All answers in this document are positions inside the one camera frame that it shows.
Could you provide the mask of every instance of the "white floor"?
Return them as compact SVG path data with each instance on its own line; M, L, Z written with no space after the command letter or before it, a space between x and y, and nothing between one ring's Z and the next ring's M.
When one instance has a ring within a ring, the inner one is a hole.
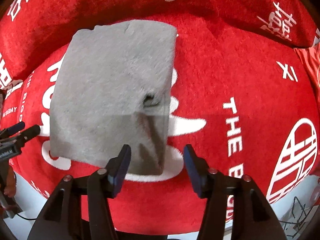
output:
M314 189L317 184L318 177L308 176L294 188L286 198L280 199L277 203L272 204L277 217L283 217L292 207L294 196L299 198L302 205L305 203L308 204L313 192L312 190L310 191L310 188ZM19 206L24 210L20 215L26 218L36 218L46 202L46 199L19 175L17 175L17 195L15 198ZM13 219L7 218L5 219L5 222L18 240L26 240L33 225L32 221L26 221L18 216L15 216ZM170 235L168 238L196 240L197 235L198 232L194 232L189 234ZM230 240L230 237L231 234L226 235L224 240Z

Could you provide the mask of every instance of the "red cushion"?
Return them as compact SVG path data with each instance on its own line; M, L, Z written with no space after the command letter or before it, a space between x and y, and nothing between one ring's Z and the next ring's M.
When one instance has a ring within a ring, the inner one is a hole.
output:
M270 23L269 16L276 11L274 2L279 3L281 16ZM216 24L222 18L232 26L282 42L277 33L260 29L266 25L263 20L274 31L277 24L280 33L287 28L287 44L299 47L311 46L316 30L299 0L15 0L0 21L0 53L10 79L24 80L53 51L70 42L78 29L164 12L203 17L215 37L223 28ZM286 23L291 14L293 20Z
M197 198L186 171L181 171L181 151L189 143L224 174L252 176L270 202L285 196L319 161L313 149L319 140L316 101L293 49L222 21L216 24L216 35L206 19L188 13L147 19L172 24L179 33L168 139L171 167L165 167L162 177L126 177L121 193L109 201L115 227L141 234L199 230L205 200ZM66 49L58 49L34 71L29 87L24 83L27 96L20 102L26 126L42 126L41 135L18 157L20 174L46 197L64 175L79 177L97 170L54 160L48 153L50 96ZM231 107L232 98L236 108ZM309 145L302 145L305 140L312 145L310 154ZM290 151L293 146L303 147ZM288 169L291 172L280 179ZM82 211L87 219L85 198Z

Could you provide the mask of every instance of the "black cable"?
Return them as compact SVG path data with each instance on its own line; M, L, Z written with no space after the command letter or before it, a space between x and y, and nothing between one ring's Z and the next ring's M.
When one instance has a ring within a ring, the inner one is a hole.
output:
M24 217L22 217L21 215L19 215L19 214L16 214L18 217L21 217L21 218L23 218L24 220L28 220L28 221L34 221L34 220L36 220L36 218L24 218Z

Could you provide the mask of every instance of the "gray plush block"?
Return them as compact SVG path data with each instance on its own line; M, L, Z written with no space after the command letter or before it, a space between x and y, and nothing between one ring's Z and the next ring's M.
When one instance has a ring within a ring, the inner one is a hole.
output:
M79 30L50 106L51 155L104 167L129 144L129 172L163 171L176 29L133 20Z

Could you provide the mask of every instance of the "metal screw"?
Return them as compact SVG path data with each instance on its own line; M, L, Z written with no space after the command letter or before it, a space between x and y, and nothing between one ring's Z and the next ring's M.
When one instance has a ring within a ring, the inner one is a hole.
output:
M66 182L70 181L71 179L72 179L71 175L66 175L66 176L63 177L63 180L66 181Z
M99 170L97 171L97 173L98 173L99 175L106 174L106 172L107 172L107 169L106 169L106 168L101 168L101 169L99 169Z
M243 176L242 176L242 179L243 179L244 181L246 181L246 182L251 181L251 177L250 177L249 175L243 175Z
M208 169L208 172L209 172L210 174L217 174L217 173L218 173L218 170L215 169L215 168L209 168L209 169Z

